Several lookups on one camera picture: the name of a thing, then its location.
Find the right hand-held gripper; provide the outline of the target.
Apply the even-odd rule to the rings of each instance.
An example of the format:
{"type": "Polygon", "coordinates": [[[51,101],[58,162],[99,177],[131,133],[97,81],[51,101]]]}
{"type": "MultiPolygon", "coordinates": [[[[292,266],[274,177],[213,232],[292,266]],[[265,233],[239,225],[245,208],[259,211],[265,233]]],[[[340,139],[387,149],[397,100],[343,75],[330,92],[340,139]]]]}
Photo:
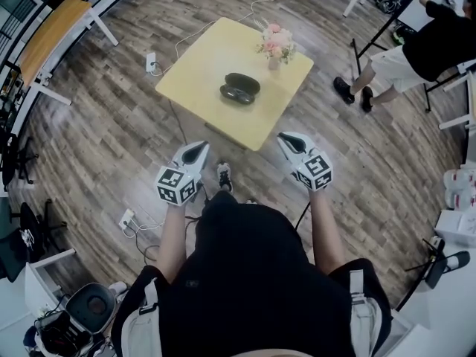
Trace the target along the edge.
{"type": "Polygon", "coordinates": [[[280,132],[277,139],[297,181],[308,190],[315,192],[332,182],[332,162],[324,151],[315,148],[309,136],[298,132],[280,132]]]}

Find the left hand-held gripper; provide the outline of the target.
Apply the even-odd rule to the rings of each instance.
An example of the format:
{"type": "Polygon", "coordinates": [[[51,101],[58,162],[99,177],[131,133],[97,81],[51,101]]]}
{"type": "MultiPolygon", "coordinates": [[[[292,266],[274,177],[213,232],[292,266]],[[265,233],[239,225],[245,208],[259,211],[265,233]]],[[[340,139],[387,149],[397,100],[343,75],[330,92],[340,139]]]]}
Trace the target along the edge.
{"type": "Polygon", "coordinates": [[[160,200],[183,206],[197,194],[209,150],[207,141],[196,141],[177,150],[173,161],[162,166],[156,177],[155,186],[160,200]]]}

